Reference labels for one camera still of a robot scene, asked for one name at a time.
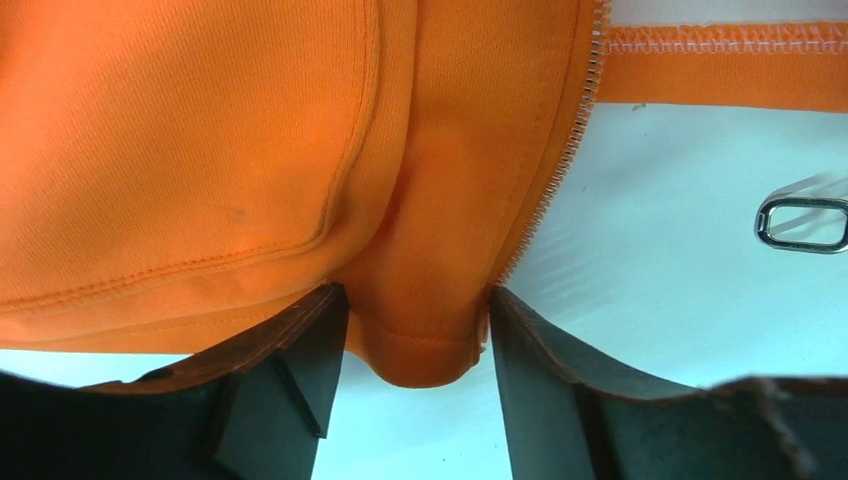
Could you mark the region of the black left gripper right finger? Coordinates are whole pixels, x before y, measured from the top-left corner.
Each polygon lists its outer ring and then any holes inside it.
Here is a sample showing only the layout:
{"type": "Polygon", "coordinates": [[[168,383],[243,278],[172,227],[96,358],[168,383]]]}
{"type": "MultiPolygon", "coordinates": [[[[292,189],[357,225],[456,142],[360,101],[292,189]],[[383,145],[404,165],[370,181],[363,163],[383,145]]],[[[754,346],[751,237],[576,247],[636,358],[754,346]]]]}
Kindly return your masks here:
{"type": "Polygon", "coordinates": [[[622,363],[509,290],[489,298],[516,479],[843,479],[847,381],[747,377],[707,389],[622,363]]]}

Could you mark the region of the orange zip-up jacket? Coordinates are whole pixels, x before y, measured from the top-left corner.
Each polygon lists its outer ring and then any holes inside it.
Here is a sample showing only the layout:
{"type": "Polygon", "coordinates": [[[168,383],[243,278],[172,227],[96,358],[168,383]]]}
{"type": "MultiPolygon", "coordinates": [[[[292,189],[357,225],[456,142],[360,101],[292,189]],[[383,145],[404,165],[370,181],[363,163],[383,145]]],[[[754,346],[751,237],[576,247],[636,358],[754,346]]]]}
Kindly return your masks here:
{"type": "Polygon", "coordinates": [[[597,102],[845,112],[847,5],[5,1],[1,345],[186,354],[328,281],[403,387],[475,365],[597,102]]]}

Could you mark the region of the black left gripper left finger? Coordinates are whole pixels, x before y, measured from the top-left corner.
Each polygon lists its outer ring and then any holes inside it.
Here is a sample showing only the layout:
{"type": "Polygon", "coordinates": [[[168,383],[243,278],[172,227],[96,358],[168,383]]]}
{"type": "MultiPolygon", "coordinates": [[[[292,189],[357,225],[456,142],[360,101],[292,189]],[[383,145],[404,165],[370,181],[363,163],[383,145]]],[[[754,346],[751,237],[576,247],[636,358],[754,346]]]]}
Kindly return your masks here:
{"type": "Polygon", "coordinates": [[[337,283],[132,382],[1,377],[5,479],[308,479],[347,333],[337,283]]]}

